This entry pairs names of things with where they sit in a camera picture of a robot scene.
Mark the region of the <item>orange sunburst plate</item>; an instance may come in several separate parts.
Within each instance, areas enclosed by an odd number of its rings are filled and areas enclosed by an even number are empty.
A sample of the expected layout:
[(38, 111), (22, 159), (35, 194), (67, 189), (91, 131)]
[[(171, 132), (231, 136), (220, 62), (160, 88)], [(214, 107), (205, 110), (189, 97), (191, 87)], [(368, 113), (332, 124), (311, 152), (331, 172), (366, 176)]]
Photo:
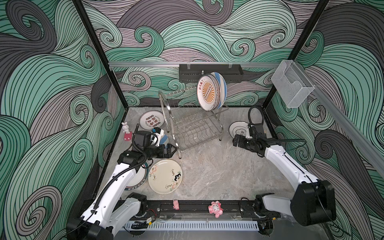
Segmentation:
[(214, 82), (214, 86), (215, 86), (215, 89), (216, 89), (216, 102), (215, 102), (215, 106), (214, 106), (214, 110), (216, 110), (220, 103), (221, 103), (221, 87), (220, 87), (220, 82), (219, 80), (216, 78), (215, 75), (213, 74), (208, 74), (208, 76), (213, 80)]
[(204, 111), (210, 112), (214, 109), (217, 101), (217, 90), (211, 75), (202, 76), (198, 81), (197, 99)]

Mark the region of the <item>white plate red characters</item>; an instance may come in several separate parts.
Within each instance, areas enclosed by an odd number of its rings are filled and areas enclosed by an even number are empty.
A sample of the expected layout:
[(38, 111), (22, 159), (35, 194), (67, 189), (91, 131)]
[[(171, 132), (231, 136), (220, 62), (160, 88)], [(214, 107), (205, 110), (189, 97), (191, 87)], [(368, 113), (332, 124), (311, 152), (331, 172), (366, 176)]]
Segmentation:
[(144, 130), (151, 130), (153, 128), (161, 128), (165, 123), (165, 117), (162, 112), (152, 110), (145, 112), (139, 119), (139, 126)]

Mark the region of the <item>black wall shelf basket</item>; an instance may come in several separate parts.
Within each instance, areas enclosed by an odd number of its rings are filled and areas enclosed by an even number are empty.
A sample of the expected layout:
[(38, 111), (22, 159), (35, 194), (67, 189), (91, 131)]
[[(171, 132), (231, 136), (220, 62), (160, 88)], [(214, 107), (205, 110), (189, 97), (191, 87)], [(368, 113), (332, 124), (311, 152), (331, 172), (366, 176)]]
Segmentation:
[(217, 72), (223, 76), (226, 83), (240, 83), (244, 76), (241, 65), (221, 64), (182, 64), (179, 67), (181, 83), (197, 83), (203, 75)]

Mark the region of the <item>blue striped plate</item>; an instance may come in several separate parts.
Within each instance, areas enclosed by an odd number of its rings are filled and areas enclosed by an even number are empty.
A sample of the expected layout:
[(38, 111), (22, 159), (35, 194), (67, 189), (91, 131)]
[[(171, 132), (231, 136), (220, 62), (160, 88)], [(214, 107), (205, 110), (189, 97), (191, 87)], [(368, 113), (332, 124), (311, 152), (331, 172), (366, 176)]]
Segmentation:
[(163, 135), (161, 140), (160, 140), (160, 143), (159, 145), (167, 145), (169, 143), (169, 138), (167, 135)]
[(220, 99), (219, 105), (217, 106), (217, 109), (220, 109), (224, 105), (224, 103), (227, 99), (227, 83), (226, 83), (224, 77), (220, 73), (212, 72), (212, 75), (215, 76), (215, 78), (219, 82), (219, 85), (221, 88), (221, 90), (220, 90), (221, 99)]

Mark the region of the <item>cream plate floral drawing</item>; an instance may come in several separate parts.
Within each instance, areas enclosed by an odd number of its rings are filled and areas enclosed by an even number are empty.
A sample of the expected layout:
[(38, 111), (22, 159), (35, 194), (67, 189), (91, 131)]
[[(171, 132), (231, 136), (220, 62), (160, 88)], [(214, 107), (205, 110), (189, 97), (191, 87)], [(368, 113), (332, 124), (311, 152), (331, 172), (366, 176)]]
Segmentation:
[(165, 159), (152, 166), (148, 182), (155, 193), (166, 195), (181, 185), (183, 176), (183, 170), (176, 161)]

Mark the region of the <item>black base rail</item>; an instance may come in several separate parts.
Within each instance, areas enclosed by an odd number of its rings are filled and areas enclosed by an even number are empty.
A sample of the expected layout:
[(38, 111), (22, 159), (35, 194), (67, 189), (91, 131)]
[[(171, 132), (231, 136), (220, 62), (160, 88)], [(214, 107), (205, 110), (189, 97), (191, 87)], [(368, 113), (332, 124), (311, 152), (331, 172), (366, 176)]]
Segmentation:
[[(143, 220), (149, 217), (155, 217), (157, 220), (168, 220), (172, 217), (193, 217), (208, 216), (214, 218), (214, 214), (210, 214), (208, 206), (211, 200), (179, 200), (179, 209), (174, 209), (172, 200), (146, 200), (138, 214), (134, 214), (129, 220)], [(266, 211), (261, 208), (256, 201), (248, 199), (241, 200), (220, 200), (223, 215), (221, 217), (243, 218), (243, 219), (260, 219), (266, 216)]]

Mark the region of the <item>white plate dark cloud motif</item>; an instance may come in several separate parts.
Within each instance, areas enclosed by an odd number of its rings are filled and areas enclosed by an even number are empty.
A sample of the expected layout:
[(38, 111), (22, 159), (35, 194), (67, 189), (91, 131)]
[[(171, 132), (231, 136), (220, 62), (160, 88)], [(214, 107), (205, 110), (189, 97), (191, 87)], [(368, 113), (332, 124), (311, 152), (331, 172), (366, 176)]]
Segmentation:
[(232, 123), (229, 127), (229, 134), (233, 139), (235, 138), (235, 135), (244, 136), (246, 139), (252, 138), (250, 136), (248, 123), (242, 121)]

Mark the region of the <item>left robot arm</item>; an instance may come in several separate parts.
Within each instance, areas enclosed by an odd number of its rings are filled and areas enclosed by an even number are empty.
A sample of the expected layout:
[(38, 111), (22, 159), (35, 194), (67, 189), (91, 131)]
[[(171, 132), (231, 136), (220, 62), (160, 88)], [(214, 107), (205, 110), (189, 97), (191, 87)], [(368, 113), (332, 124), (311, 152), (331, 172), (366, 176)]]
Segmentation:
[(118, 163), (107, 184), (80, 218), (69, 219), (68, 240), (112, 240), (119, 230), (143, 207), (143, 195), (128, 197), (116, 207), (125, 188), (147, 160), (171, 158), (178, 148), (172, 144), (141, 149), (132, 146), (119, 156)]

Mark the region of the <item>aluminium wall rail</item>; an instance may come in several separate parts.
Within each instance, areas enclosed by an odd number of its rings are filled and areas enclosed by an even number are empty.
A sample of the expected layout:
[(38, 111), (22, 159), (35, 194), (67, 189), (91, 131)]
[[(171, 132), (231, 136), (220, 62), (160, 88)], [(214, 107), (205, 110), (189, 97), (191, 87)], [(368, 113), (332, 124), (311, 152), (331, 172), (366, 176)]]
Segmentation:
[(375, 113), (376, 101), (383, 102), (383, 93), (371, 93), (346, 84), (338, 85), (336, 78), (319, 67), (304, 69), (300, 73), (313, 85), (312, 94), (322, 103), (360, 153), (381, 176), (384, 175), (384, 141), (376, 138), (376, 124), (379, 114)]
[(154, 62), (154, 61), (112, 61), (108, 62), (110, 68), (177, 68), (179, 65), (241, 65), (244, 68), (277, 68), (280, 63), (266, 62)]

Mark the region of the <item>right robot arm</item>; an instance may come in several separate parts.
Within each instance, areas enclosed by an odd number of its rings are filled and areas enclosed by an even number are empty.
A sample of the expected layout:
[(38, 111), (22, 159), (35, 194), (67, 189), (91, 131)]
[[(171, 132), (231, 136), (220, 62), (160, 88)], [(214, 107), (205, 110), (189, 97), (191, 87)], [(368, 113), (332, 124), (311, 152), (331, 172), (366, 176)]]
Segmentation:
[(280, 141), (235, 135), (233, 145), (265, 157), (286, 177), (295, 193), (291, 199), (273, 193), (257, 195), (258, 215), (279, 213), (291, 216), (302, 226), (334, 221), (337, 217), (333, 185), (304, 169), (291, 157)]

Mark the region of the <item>clear acrylic wall holder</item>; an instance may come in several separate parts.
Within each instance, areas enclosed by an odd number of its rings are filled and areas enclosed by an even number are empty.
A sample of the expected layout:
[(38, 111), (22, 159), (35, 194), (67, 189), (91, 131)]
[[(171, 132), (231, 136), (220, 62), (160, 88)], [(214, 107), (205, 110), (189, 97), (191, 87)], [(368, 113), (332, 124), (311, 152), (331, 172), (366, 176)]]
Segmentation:
[(298, 108), (315, 89), (305, 69), (293, 60), (284, 60), (273, 74), (272, 83), (287, 108)]

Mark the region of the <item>aluminium wall rail right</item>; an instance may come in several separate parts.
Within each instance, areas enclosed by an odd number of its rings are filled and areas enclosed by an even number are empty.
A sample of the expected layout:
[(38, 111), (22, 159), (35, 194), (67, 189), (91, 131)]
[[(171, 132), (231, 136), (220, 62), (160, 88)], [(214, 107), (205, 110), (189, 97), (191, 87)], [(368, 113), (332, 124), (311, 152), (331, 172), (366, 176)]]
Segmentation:
[(383, 102), (383, 93), (371, 93), (346, 84), (338, 85), (336, 78), (319, 67), (304, 69), (300, 73), (313, 85), (312, 94), (322, 103), (360, 153), (381, 176), (384, 175), (384, 141), (376, 138), (376, 124), (379, 114), (375, 113), (376, 101)]

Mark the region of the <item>pink pig toy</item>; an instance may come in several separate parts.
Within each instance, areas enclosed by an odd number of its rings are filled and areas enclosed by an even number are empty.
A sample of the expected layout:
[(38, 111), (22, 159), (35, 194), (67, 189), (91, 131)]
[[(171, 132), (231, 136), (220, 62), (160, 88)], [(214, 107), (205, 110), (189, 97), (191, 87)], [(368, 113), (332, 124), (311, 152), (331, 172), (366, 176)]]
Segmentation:
[(211, 202), (208, 206), (208, 210), (211, 215), (215, 216), (215, 218), (219, 218), (224, 212), (219, 201)]

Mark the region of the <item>aluminium wall rail back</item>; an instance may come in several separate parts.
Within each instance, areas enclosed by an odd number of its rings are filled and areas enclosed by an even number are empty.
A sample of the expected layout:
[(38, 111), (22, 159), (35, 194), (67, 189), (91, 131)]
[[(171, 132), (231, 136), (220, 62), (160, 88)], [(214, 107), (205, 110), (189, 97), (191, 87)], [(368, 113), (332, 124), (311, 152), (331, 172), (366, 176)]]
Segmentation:
[(244, 68), (277, 68), (280, 63), (266, 62), (154, 62), (154, 61), (112, 61), (108, 62), (110, 68), (177, 68), (179, 65), (241, 65)]

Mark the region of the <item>white rabbit figurine pink base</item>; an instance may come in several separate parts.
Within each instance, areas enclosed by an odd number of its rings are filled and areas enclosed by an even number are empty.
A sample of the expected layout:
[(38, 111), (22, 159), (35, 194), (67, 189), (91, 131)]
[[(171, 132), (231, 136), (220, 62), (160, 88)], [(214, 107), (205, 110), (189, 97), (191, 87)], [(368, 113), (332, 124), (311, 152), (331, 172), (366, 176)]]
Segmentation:
[(130, 127), (127, 122), (122, 122), (122, 130), (124, 133), (124, 140), (125, 141), (131, 141), (133, 133), (130, 130)]

